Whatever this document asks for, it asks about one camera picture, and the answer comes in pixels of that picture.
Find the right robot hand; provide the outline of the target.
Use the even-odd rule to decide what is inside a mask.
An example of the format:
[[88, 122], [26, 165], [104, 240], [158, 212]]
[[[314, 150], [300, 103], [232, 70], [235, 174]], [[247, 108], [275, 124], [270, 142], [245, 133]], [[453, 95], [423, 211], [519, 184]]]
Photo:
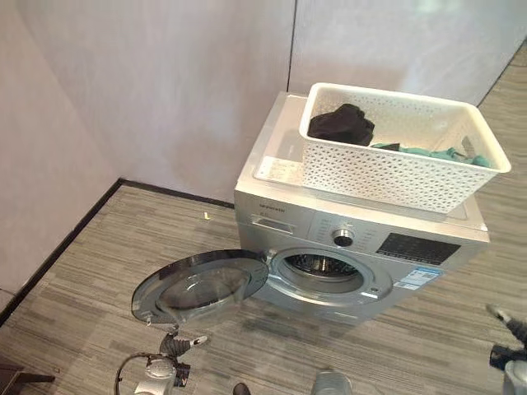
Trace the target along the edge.
[[523, 346], [526, 346], [526, 321], [521, 321], [512, 317], [505, 310], [494, 304], [487, 304], [486, 311], [503, 323], [511, 334], [521, 342]]

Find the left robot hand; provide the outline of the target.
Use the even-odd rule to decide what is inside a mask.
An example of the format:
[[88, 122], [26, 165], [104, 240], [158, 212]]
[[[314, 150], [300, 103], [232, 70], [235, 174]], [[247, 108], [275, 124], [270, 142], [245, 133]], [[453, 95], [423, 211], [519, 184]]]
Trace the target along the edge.
[[191, 348], [204, 344], [207, 340], [207, 336], [185, 339], [177, 337], [176, 332], [167, 333], [161, 341], [159, 352], [175, 359], [184, 355]]

